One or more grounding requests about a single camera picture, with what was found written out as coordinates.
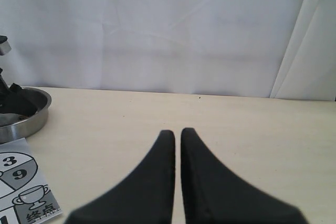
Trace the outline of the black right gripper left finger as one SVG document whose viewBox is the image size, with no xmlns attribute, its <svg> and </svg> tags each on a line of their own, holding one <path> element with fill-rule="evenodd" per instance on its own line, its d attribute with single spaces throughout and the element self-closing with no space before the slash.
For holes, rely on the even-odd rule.
<svg viewBox="0 0 336 224">
<path fill-rule="evenodd" d="M 171 223 L 174 190 L 175 136 L 162 130 L 125 179 L 72 211 L 66 223 Z"/>
</svg>

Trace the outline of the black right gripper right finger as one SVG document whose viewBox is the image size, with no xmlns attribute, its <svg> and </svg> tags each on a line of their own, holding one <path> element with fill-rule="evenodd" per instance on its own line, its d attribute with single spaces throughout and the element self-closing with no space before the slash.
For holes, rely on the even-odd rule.
<svg viewBox="0 0 336 224">
<path fill-rule="evenodd" d="M 181 133 L 181 185 L 186 223 L 307 223 L 297 207 L 227 168 L 194 128 Z"/>
</svg>

